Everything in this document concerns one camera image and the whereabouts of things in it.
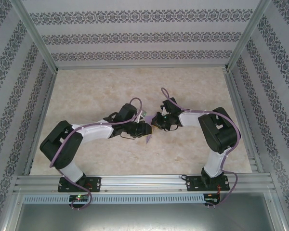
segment white arm segment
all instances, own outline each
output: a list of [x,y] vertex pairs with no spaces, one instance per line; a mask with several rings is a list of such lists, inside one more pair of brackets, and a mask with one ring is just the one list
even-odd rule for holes
[[202,115],[204,115],[204,113],[182,112],[179,114],[179,120],[182,126],[200,127],[198,117]]
[[[108,123],[105,120],[100,120],[97,123]],[[82,127],[84,125],[76,125],[73,124],[72,128],[76,129],[79,127]],[[83,137],[82,142],[81,143],[86,143],[89,141],[93,141],[93,140],[97,140],[97,139],[107,139],[110,137],[110,135],[113,132],[113,128],[111,125],[96,125],[96,126],[91,126],[88,128],[83,128],[81,130],[78,130],[77,132],[80,133]]]
[[[204,113],[182,112],[179,115],[179,120],[182,126],[200,127],[198,117],[202,115],[204,115]],[[204,170],[211,178],[219,176],[222,173],[221,163],[228,150],[229,149],[225,150],[222,154],[210,150],[209,158],[204,166]]]
[[207,161],[206,165],[204,166],[204,170],[211,178],[214,178],[214,177],[221,175],[221,173],[222,173],[221,163],[222,163],[222,160],[223,160],[226,152],[229,149],[231,149],[231,148],[226,149],[222,154],[219,154],[219,153],[216,153],[216,152],[210,150],[208,161]]
[[[100,120],[97,123],[107,123],[105,120]],[[83,125],[72,125],[73,129],[78,127],[82,127]],[[89,141],[97,140],[97,139],[107,139],[113,132],[113,128],[111,125],[96,125],[88,128],[84,128],[78,130],[83,137],[81,143],[86,143]],[[71,181],[77,182],[83,175],[83,172],[80,170],[78,166],[76,166],[74,159],[68,166],[60,169],[64,176],[67,176]]]

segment small purple object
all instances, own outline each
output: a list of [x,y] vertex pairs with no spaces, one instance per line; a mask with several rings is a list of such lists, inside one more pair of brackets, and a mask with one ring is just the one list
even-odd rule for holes
[[[155,113],[155,115],[150,115],[150,116],[149,116],[149,115],[146,115],[146,116],[144,117],[144,119],[145,119],[144,121],[152,127],[152,132],[153,132],[153,126],[151,125],[151,122],[152,122],[152,119],[153,119],[155,116],[156,116],[156,113]],[[147,144],[148,144],[151,136],[152,136],[152,133],[146,137],[146,143],[147,143]]]

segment metal frame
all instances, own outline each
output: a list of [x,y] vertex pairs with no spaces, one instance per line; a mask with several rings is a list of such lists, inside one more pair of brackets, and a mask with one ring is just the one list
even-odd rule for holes
[[[230,187],[233,186],[235,177],[227,175]],[[114,175],[100,176],[101,191],[93,193],[94,196],[110,197],[130,196],[130,195],[175,195],[179,197],[188,197],[203,195],[203,193],[212,192],[188,192],[185,181],[181,175]],[[21,215],[22,205],[26,196],[40,195],[41,198],[57,197],[58,195],[71,195],[78,193],[61,193],[57,191],[60,176],[18,176],[13,189],[12,199],[8,206],[3,226],[0,230],[14,231],[17,227],[17,221]],[[276,231],[289,230],[285,215],[281,209],[276,189],[271,174],[269,173],[241,173],[238,174],[238,184],[233,193],[263,193],[266,199],[274,229]],[[184,201],[184,203],[195,203],[195,201]],[[62,204],[56,200],[51,200],[48,204]]]
[[27,31],[29,32],[32,40],[35,42],[40,53],[42,54],[44,60],[46,61],[48,67],[51,69],[52,73],[57,73],[58,67],[55,64],[55,61],[49,52],[42,36],[39,34],[34,22],[32,21],[28,11],[26,10],[22,0],[11,0],[12,6],[15,8],[18,16],[25,25]]
[[224,67],[225,64],[135,64],[135,65],[95,65],[95,66],[60,66],[59,70],[82,69],[121,69],[121,68],[186,68],[186,67]]
[[270,4],[271,0],[260,0],[254,13],[252,14],[249,23],[247,24],[242,36],[239,39],[235,49],[233,50],[229,61],[227,63],[227,70],[232,70],[236,65],[238,58],[240,57],[245,45],[247,44],[249,38],[251,37],[253,31],[257,27],[262,15],[264,14],[266,8]]
[[26,165],[26,168],[24,171],[24,175],[30,174],[33,159],[34,159],[35,153],[36,153],[38,145],[39,145],[39,138],[40,138],[40,135],[42,133],[42,128],[43,128],[44,121],[46,118],[46,114],[47,114],[48,106],[49,106],[50,99],[51,99],[51,96],[53,93],[53,88],[54,88],[56,78],[57,78],[57,73],[54,73],[53,77],[52,77],[52,82],[50,83],[50,90],[48,91],[48,94],[46,96],[46,102],[45,102],[46,104],[44,105],[43,110],[42,110],[41,118],[40,118],[38,128],[37,128],[37,135],[35,136],[35,139],[33,141],[32,149],[31,149],[31,152],[29,154],[29,158],[28,158],[28,162],[27,162],[27,165]]
[[237,91],[232,73],[228,72],[226,68],[223,68],[223,74],[224,74],[225,81],[226,81],[228,91],[230,94],[230,99],[232,101],[232,105],[236,114],[237,122],[240,127],[240,131],[242,134],[242,139],[244,141],[246,152],[249,158],[253,158],[253,160],[255,161],[255,165],[257,167],[257,169],[253,169],[253,165],[251,165],[252,170],[262,173],[264,172],[264,170],[262,168],[262,164],[261,164],[256,146],[255,146],[254,140],[252,138],[250,128],[248,126],[248,121],[244,112],[243,104],[240,100],[240,96]]

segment wall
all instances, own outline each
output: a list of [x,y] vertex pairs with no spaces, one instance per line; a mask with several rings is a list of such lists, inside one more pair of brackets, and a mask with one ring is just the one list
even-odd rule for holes
[[289,222],[289,0],[270,3],[233,75]]
[[24,0],[59,67],[226,64],[259,0]]
[[22,175],[53,74],[11,3],[0,0],[0,216]]

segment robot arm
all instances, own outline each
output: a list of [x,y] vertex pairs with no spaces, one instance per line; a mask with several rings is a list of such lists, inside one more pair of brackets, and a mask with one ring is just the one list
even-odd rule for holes
[[85,127],[85,125],[72,125],[67,121],[61,121],[41,143],[40,150],[45,156],[52,161],[63,140],[75,129],[81,127],[83,129],[77,130],[58,155],[54,162],[54,167],[59,170],[64,176],[69,178],[72,182],[77,182],[78,185],[83,186],[85,182],[85,174],[76,166],[74,157],[77,149],[82,143],[97,139],[108,139],[121,135],[126,132],[131,137],[138,138],[151,134],[152,128],[149,124],[141,119],[145,116],[145,111],[142,111],[136,118],[136,122],[128,122],[119,125],[104,125],[105,123],[117,123],[132,119],[137,114],[137,109],[126,103],[117,113],[112,113],[110,116],[98,121],[100,125]]
[[[210,147],[208,161],[201,171],[201,180],[209,186],[223,176],[221,163],[227,151],[236,144],[236,131],[234,127],[224,118],[205,113],[194,113],[182,111],[169,100],[163,101],[162,113],[152,119],[152,125],[165,131],[175,130],[178,127],[194,126],[201,127],[206,142]],[[222,108],[218,107],[214,112],[223,114],[230,119],[230,116]]]

